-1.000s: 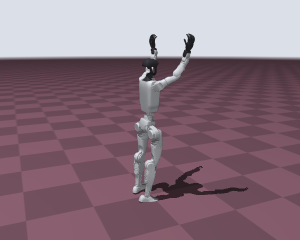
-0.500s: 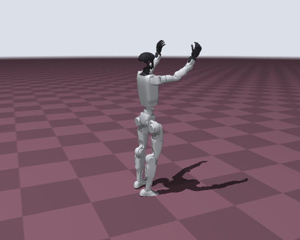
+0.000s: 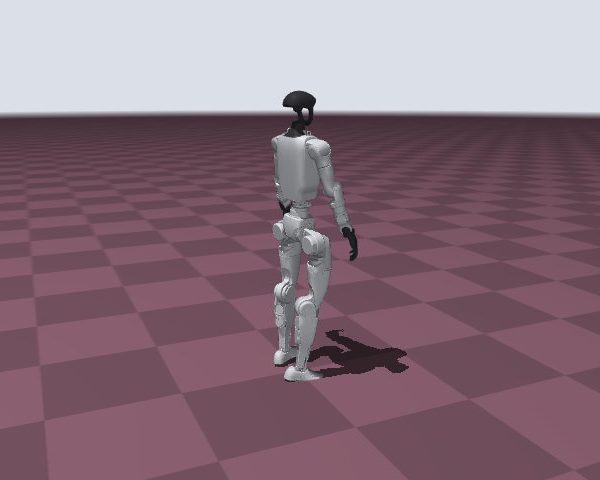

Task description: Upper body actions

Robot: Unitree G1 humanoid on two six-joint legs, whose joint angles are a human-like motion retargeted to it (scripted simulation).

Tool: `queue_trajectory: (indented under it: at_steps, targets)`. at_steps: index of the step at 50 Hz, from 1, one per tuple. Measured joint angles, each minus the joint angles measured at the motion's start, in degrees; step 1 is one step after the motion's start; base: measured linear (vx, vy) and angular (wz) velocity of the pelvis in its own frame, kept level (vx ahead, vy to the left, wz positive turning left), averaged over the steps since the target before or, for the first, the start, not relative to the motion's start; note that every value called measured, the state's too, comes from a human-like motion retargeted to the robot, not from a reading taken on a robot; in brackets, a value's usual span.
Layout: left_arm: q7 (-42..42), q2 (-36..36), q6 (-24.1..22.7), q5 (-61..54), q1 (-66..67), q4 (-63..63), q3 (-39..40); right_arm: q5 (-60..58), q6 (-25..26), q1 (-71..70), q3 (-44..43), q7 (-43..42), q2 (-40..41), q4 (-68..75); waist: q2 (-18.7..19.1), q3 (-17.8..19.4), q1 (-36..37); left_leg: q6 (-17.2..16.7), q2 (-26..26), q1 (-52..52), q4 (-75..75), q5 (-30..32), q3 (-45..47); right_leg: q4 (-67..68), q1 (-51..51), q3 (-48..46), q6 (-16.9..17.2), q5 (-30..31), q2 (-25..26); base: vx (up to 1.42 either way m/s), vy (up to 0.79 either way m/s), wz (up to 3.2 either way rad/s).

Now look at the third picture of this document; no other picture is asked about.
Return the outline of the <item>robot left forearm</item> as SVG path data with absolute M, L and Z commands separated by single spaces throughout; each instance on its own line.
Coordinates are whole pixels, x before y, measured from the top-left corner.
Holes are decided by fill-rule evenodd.
M 278 199 L 278 203 L 281 202 L 283 204 L 284 208 L 287 208 L 291 204 L 291 201 L 289 199 L 286 199 L 283 197 L 281 186 L 280 186 L 279 180 L 276 178 L 276 176 L 274 178 L 274 181 L 275 181 L 275 186 L 277 188 L 276 198 Z

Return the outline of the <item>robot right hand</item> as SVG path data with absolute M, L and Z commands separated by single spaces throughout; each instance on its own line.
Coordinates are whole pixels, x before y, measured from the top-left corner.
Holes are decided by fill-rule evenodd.
M 349 239 L 350 246 L 353 249 L 352 251 L 349 252 L 349 253 L 353 253 L 352 255 L 350 255 L 349 261 L 354 261 L 357 258 L 357 254 L 358 254 L 357 239 L 354 235 L 355 230 L 354 230 L 354 228 L 352 228 L 352 232 L 351 232 L 348 227 L 343 227 L 342 233 L 343 233 L 344 238 Z

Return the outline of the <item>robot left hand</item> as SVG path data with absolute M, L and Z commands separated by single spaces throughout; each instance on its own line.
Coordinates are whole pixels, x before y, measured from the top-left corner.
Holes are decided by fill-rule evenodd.
M 292 205 L 292 203 L 287 208 L 284 208 L 284 206 L 281 202 L 279 202 L 279 205 L 280 205 L 281 209 L 283 210 L 283 217 L 284 217 L 285 213 L 290 213 L 290 206 Z

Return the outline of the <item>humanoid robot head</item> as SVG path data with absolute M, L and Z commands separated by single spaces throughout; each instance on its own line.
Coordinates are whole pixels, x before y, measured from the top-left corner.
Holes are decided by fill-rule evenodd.
M 316 103 L 316 98 L 304 91 L 294 91 L 289 93 L 283 100 L 283 107 L 291 107 L 297 112 L 299 119 L 292 122 L 291 129 L 284 135 L 286 137 L 296 138 L 305 135 L 305 125 L 308 126 L 313 120 L 313 107 Z M 302 109 L 309 110 L 309 118 L 305 121 L 302 115 Z M 306 133 L 307 134 L 307 133 Z

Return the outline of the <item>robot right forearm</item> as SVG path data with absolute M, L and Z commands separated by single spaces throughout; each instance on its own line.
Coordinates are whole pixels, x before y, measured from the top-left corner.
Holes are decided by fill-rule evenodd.
M 348 227 L 352 232 L 352 223 L 349 221 L 349 216 L 345 207 L 345 200 L 343 195 L 343 188 L 339 182 L 336 182 L 333 186 L 334 199 L 329 202 L 330 208 L 333 210 L 333 214 L 336 223 L 339 225 L 339 231 L 342 233 L 343 227 Z M 343 234 L 343 233 L 342 233 Z

